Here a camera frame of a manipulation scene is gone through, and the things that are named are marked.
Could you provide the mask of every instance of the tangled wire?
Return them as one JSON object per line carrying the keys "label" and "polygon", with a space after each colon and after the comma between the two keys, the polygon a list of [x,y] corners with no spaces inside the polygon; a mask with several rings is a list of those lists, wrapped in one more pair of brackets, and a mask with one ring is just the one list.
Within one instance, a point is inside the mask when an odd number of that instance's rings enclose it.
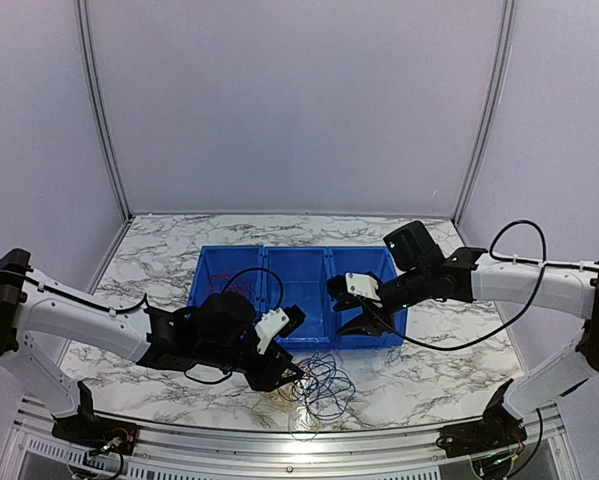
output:
{"label": "tangled wire", "polygon": [[279,396],[287,402],[301,405],[307,414],[319,422],[341,418],[357,391],[348,375],[339,370],[331,353],[314,353],[297,364],[305,375],[285,389]]}

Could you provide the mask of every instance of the blue plastic bin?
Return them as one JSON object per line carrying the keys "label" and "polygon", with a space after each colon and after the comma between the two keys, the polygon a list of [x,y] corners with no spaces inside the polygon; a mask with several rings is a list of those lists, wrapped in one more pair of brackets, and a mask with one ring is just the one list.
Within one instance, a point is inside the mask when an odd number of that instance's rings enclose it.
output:
{"label": "blue plastic bin", "polygon": [[[263,247],[259,245],[203,247],[199,254],[188,306],[200,306],[208,295],[221,293],[228,280],[236,273],[262,265]],[[261,271],[241,275],[230,284],[228,290],[246,297],[256,309],[261,291]]]}
{"label": "blue plastic bin", "polygon": [[[335,324],[326,281],[331,277],[328,249],[313,247],[267,247],[264,267],[281,278],[284,287],[282,306],[296,304],[306,320],[288,338],[277,341],[289,350],[321,350],[333,347]],[[264,275],[260,299],[262,313],[272,309],[279,298],[279,286],[271,275]]]}
{"label": "blue plastic bin", "polygon": [[[397,276],[397,270],[390,257],[390,252],[384,247],[333,247],[328,249],[332,274],[344,275],[348,272],[372,272],[382,281],[387,281]],[[361,307],[345,312],[335,313],[335,331],[350,320],[361,314]],[[396,313],[394,316],[395,329],[405,335],[406,311]],[[403,339],[397,335],[384,333],[381,337],[366,337],[363,335],[337,335],[334,347],[337,349],[360,349],[397,347]]]}

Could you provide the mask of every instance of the cable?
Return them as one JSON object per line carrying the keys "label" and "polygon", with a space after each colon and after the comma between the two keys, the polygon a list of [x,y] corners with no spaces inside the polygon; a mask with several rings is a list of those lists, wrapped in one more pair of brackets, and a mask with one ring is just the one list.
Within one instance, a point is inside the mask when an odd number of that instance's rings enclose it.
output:
{"label": "cable", "polygon": [[[541,236],[541,243],[542,243],[542,261],[546,262],[546,249],[545,249],[545,245],[546,245],[546,239],[544,237],[543,231],[541,230],[541,228],[539,227],[539,225],[537,225],[535,222],[533,222],[532,220],[516,220],[514,222],[509,223],[508,225],[506,225],[495,237],[495,239],[493,240],[492,244],[490,245],[490,249],[489,249],[489,255],[494,258],[495,260],[498,260],[500,262],[517,262],[517,263],[521,263],[524,265],[540,265],[541,263],[538,262],[537,260],[532,260],[532,259],[528,259],[528,258],[508,258],[508,257],[502,257],[498,254],[496,254],[494,252],[494,248],[495,245],[497,244],[497,242],[499,241],[499,239],[501,238],[501,236],[510,228],[514,227],[515,225],[531,225],[533,226],[537,232],[539,232],[539,235]],[[550,267],[550,268],[561,268],[561,269],[567,269],[567,270],[584,270],[586,272],[593,272],[593,273],[597,273],[599,275],[599,267],[590,267],[590,266],[581,266],[578,265],[576,263],[551,263],[551,262],[547,262],[546,263],[546,267]]]}
{"label": "cable", "polygon": [[519,450],[517,450],[517,452],[516,452],[516,455],[519,456],[526,449],[526,444],[521,441],[521,438],[519,438],[519,435],[517,435],[516,433],[515,433],[515,439],[519,443]]}
{"label": "cable", "polygon": [[[117,467],[117,471],[112,476],[110,476],[110,477],[103,477],[103,476],[101,476],[98,473],[92,473],[92,472],[87,471],[87,470],[82,470],[80,472],[76,472],[76,471],[74,471],[72,469],[72,467],[70,466],[70,464],[68,463],[67,460],[66,460],[65,465],[68,468],[68,471],[70,472],[70,475],[72,475],[73,479],[80,479],[80,480],[86,480],[86,479],[87,480],[117,480],[121,476],[121,474],[123,473],[123,467],[125,465],[125,460],[124,460],[123,454],[117,448],[111,448],[110,451],[116,453],[117,455],[119,455],[119,467]],[[84,455],[83,465],[85,465],[87,467],[90,467],[90,468],[93,468],[93,467],[91,467],[90,465],[87,464],[87,462],[86,462],[87,458],[88,457],[86,455]]]}
{"label": "cable", "polygon": [[123,454],[116,448],[112,451],[115,452],[117,455],[119,455],[119,468],[117,469],[117,472],[112,477],[107,478],[106,480],[117,480],[123,473],[123,466],[125,463],[125,461],[123,459]]}
{"label": "cable", "polygon": [[348,375],[339,370],[335,357],[331,353],[316,352],[297,366],[304,371],[304,377],[291,385],[287,392],[290,398],[280,397],[297,403],[318,421],[332,422],[341,418],[357,389]]}
{"label": "cable", "polygon": [[128,442],[128,443],[132,442],[132,435],[130,435],[128,430],[126,430],[125,428],[122,428],[122,427],[113,428],[112,430],[110,430],[110,433],[112,433],[112,432],[123,432],[126,434],[126,442]]}
{"label": "cable", "polygon": [[[34,285],[35,287],[38,287],[40,285],[39,281],[35,280],[34,278],[27,277],[23,273],[12,272],[10,270],[0,270],[0,275],[2,275],[2,274],[3,275],[10,275],[10,276],[16,277],[16,278],[21,278],[21,279],[25,280],[26,282]],[[90,307],[90,308],[92,308],[94,310],[98,310],[100,312],[109,312],[112,309],[112,310],[114,310],[119,315],[126,315],[128,313],[136,312],[144,304],[145,305],[148,304],[148,294],[147,293],[144,294],[143,298],[137,304],[135,304],[135,305],[132,305],[130,307],[112,308],[110,306],[100,305],[98,303],[91,302],[89,300],[83,299],[83,298],[78,297],[76,295],[73,295],[71,293],[64,292],[63,290],[55,288],[55,287],[53,287],[51,285],[44,285],[44,290],[47,290],[50,293],[54,293],[55,295],[58,295],[60,297],[67,298],[68,300],[71,300],[71,301],[73,301],[75,303],[79,303],[80,305],[85,305],[85,306]]]}
{"label": "cable", "polygon": [[539,447],[541,446],[541,440],[543,438],[543,417],[541,416],[541,411],[539,409],[537,409],[537,417],[539,417],[539,438],[537,439],[537,444],[535,445],[535,448],[532,450],[530,455],[528,455],[528,458],[526,458],[526,461],[523,462],[517,470],[508,475],[508,478],[516,477],[519,474],[519,472],[521,472],[524,468],[526,468],[526,466],[528,466],[530,461],[535,457],[535,455],[537,455],[537,452],[539,451]]}
{"label": "cable", "polygon": [[201,383],[202,385],[219,385],[220,383],[223,383],[230,377],[232,377],[232,372],[228,372],[228,374],[225,377],[221,377],[219,380],[199,380],[198,378],[194,378],[188,375],[188,372],[183,372],[183,376],[186,377],[188,380]]}
{"label": "cable", "polygon": [[[301,412],[294,410],[294,413],[301,415]],[[310,442],[312,440],[314,440],[315,438],[317,438],[317,435],[319,435],[321,433],[321,430],[323,429],[323,424],[321,423],[321,421],[318,418],[313,417],[312,415],[310,415],[310,412],[307,412],[307,418],[306,419],[302,419],[302,418],[292,418],[292,414],[293,414],[293,410],[290,410],[288,412],[288,433],[290,434],[290,436],[292,437],[293,440],[297,441],[297,442]],[[315,422],[315,425],[311,425],[309,423],[309,421],[312,420]],[[302,434],[302,435],[307,435],[307,434],[311,434],[311,437],[308,438],[301,438],[301,437],[297,437],[295,434]]]}
{"label": "cable", "polygon": [[[501,236],[506,233],[509,229],[511,229],[512,227],[516,226],[516,225],[530,225],[533,228],[535,228],[535,230],[537,230],[537,232],[539,233],[539,237],[541,238],[541,257],[542,257],[542,262],[543,265],[541,267],[541,270],[539,270],[539,276],[537,277],[537,283],[535,283],[535,287],[532,290],[532,293],[530,294],[530,298],[528,298],[528,301],[526,302],[526,304],[523,306],[523,308],[519,311],[519,313],[517,313],[513,318],[511,318],[510,320],[508,320],[506,323],[504,323],[503,325],[501,325],[500,327],[495,328],[492,332],[484,335],[483,337],[479,337],[475,340],[472,340],[468,343],[464,343],[461,345],[454,345],[452,347],[440,347],[438,345],[431,345],[425,342],[422,342],[420,340],[417,340],[415,338],[410,338],[406,335],[403,335],[402,333],[398,332],[397,330],[395,330],[394,328],[392,328],[390,325],[388,325],[388,323],[386,323],[384,321],[383,318],[381,318],[371,307],[370,305],[362,298],[362,297],[357,297],[357,300],[359,300],[359,303],[361,303],[361,305],[363,305],[364,307],[366,307],[366,310],[368,310],[373,317],[375,317],[376,320],[378,320],[390,333],[393,333],[395,335],[397,335],[398,337],[402,338],[403,340],[413,343],[419,347],[423,347],[423,348],[428,348],[430,350],[436,350],[438,352],[456,352],[457,350],[463,350],[464,348],[469,348],[472,347],[474,345],[477,345],[478,343],[481,343],[485,340],[488,340],[489,338],[494,337],[495,335],[497,335],[499,332],[505,330],[506,328],[508,328],[510,325],[512,325],[513,323],[515,323],[517,320],[519,320],[523,315],[525,315],[525,313],[528,311],[528,309],[530,308],[530,306],[532,305],[532,302],[535,300],[535,297],[537,296],[537,293],[539,293],[539,288],[541,288],[541,282],[543,281],[543,277],[546,273],[546,267],[547,264],[546,259],[548,256],[548,247],[546,245],[546,237],[543,234],[543,231],[541,230],[541,227],[539,227],[539,225],[537,225],[536,223],[530,221],[530,220],[516,220],[514,222],[509,223],[508,225],[506,225],[505,227],[503,227],[499,233],[497,234],[497,236],[495,237],[495,239],[492,241],[492,244],[490,245],[490,254],[492,255],[493,249],[495,247],[495,245],[497,244],[497,242],[499,241],[499,239],[501,238]],[[512,258],[504,258],[504,257],[493,257],[495,258],[495,260],[499,260],[502,262],[512,262],[514,261],[514,259]]]}
{"label": "cable", "polygon": [[283,282],[281,281],[281,278],[279,277],[279,275],[277,275],[272,270],[268,270],[267,268],[250,267],[250,268],[246,268],[244,270],[241,270],[240,272],[235,273],[232,276],[232,278],[230,280],[228,280],[228,283],[226,283],[226,286],[223,287],[223,290],[221,290],[221,293],[226,293],[228,291],[228,287],[230,286],[230,284],[232,282],[234,282],[237,278],[242,276],[243,274],[248,273],[248,272],[255,272],[255,271],[266,272],[266,273],[272,275],[275,278],[275,280],[277,281],[277,283],[279,284],[279,300],[277,301],[277,305],[275,305],[275,308],[273,310],[278,309],[279,307],[281,307],[281,302],[283,302]]}

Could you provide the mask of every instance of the blue bin compartment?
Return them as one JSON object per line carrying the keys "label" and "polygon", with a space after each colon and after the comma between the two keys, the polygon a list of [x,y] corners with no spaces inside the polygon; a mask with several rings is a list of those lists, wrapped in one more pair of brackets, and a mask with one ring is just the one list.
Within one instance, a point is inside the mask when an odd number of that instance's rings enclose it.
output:
{"label": "blue bin compartment", "polygon": [[[200,306],[208,295],[221,293],[228,281],[241,270],[263,266],[263,246],[203,247],[199,254],[188,306]],[[257,310],[261,291],[261,271],[248,272],[230,284],[229,291],[246,297]]]}
{"label": "blue bin compartment", "polygon": [[[390,252],[384,247],[333,247],[329,249],[328,254],[333,276],[345,275],[348,272],[372,272],[384,282],[397,276]],[[335,313],[335,331],[361,313],[361,307]],[[395,329],[404,335],[406,318],[405,310],[393,315]],[[337,335],[334,346],[337,349],[382,348],[397,347],[402,343],[403,339],[389,333],[384,333],[381,337]]]}
{"label": "blue bin compartment", "polygon": [[[306,320],[288,338],[277,341],[289,350],[332,348],[335,324],[330,308],[326,281],[331,277],[328,249],[313,247],[266,247],[264,267],[281,278],[284,288],[282,307],[296,304]],[[279,286],[271,275],[264,274],[260,311],[272,309],[279,298]]]}

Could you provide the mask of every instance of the blue wire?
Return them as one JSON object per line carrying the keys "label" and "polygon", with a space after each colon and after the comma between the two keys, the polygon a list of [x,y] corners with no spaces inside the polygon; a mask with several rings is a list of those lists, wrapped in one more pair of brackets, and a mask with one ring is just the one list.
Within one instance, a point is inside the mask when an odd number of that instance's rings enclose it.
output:
{"label": "blue wire", "polygon": [[315,353],[303,368],[307,375],[295,382],[290,392],[292,401],[301,403],[316,419],[334,421],[341,418],[357,389],[350,377],[339,370],[335,357],[330,353]]}

